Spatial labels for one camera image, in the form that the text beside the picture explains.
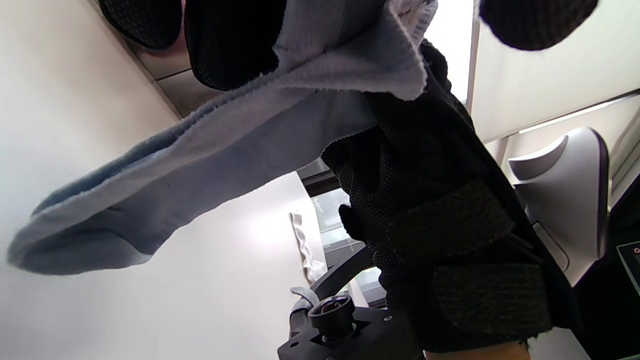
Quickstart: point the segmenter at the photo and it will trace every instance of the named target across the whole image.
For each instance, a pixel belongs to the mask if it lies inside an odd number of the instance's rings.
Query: white wall
[[[90,0],[0,2],[0,256],[51,190],[170,126],[173,108]],[[178,230],[146,265],[71,277],[0,263],[0,359],[276,359],[306,285],[295,174]]]

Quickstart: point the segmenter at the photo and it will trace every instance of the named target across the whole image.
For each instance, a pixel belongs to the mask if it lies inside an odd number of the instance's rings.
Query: white cloth
[[[293,232],[298,240],[298,249],[302,255],[302,267],[305,269],[305,275],[310,284],[318,281],[326,273],[326,264],[322,261],[314,260],[309,245],[307,245],[307,236],[302,229],[302,215],[289,213]]]
[[[148,261],[198,215],[375,125],[361,92],[418,97],[426,72],[417,44],[435,7],[430,0],[289,0],[273,73],[51,194],[17,233],[9,262],[77,274]]]

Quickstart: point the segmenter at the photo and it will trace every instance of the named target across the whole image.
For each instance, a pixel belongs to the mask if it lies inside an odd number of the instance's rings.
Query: black mesh fabric
[[[191,69],[218,90],[239,88],[278,66],[272,47],[282,27],[286,0],[189,0],[185,37]]]
[[[180,0],[99,0],[105,19],[121,34],[151,50],[165,50],[182,26]]]
[[[510,47],[542,50],[577,29],[598,0],[482,0],[480,17]]]
[[[323,152],[349,194],[344,227],[373,251],[389,308],[410,313],[431,352],[576,325],[571,288],[448,91],[444,57],[420,48],[425,92],[366,94],[378,126]]]

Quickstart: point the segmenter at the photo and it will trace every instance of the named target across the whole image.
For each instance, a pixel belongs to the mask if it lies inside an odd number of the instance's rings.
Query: black cloth
[[[431,352],[576,326],[572,289],[448,90],[444,57],[420,50],[436,81],[410,102],[366,94],[379,125],[323,153],[349,194],[345,230],[373,251],[389,308],[410,313]]]
[[[640,240],[640,179],[611,209],[607,253],[575,286],[584,326],[576,338],[592,360],[640,355],[640,296],[616,247]]]
[[[180,0],[99,0],[123,36],[154,51],[169,48],[182,25]],[[483,0],[480,16],[508,46],[546,49],[586,19],[597,0]],[[286,0],[187,0],[184,34],[194,76],[218,90],[239,88],[276,69],[272,50]]]

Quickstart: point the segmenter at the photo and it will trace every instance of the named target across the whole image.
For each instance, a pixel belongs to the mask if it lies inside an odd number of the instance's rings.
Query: velcro strap
[[[435,270],[437,307],[457,331],[526,339],[551,329],[537,265],[461,265]]]
[[[301,299],[296,301],[295,304],[293,304],[293,309],[291,309],[291,313],[294,313],[300,309],[311,309],[317,303],[320,302],[318,295],[316,295],[316,293],[310,288],[304,288],[302,286],[294,286],[289,290],[292,293],[301,296]]]
[[[408,265],[463,255],[500,239],[513,221],[480,179],[394,216],[388,228],[398,258]]]

